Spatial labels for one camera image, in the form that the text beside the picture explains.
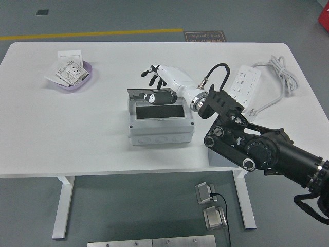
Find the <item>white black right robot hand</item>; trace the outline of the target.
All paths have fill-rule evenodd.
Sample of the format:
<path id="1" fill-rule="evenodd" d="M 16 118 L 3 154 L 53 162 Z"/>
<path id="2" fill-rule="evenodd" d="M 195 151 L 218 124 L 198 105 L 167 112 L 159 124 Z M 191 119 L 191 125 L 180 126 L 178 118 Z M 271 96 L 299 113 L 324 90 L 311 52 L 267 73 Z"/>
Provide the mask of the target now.
<path id="1" fill-rule="evenodd" d="M 203 89 L 197 88 L 197 84 L 182 68 L 151 65 L 141 76 L 145 77 L 149 73 L 153 75 L 149 86 L 156 82 L 157 89 L 160 89 L 162 86 L 171 88 L 178 97 L 185 99 L 190 109 L 194 112 L 198 111 L 198 102 L 205 100 L 207 97 L 208 93 Z"/>

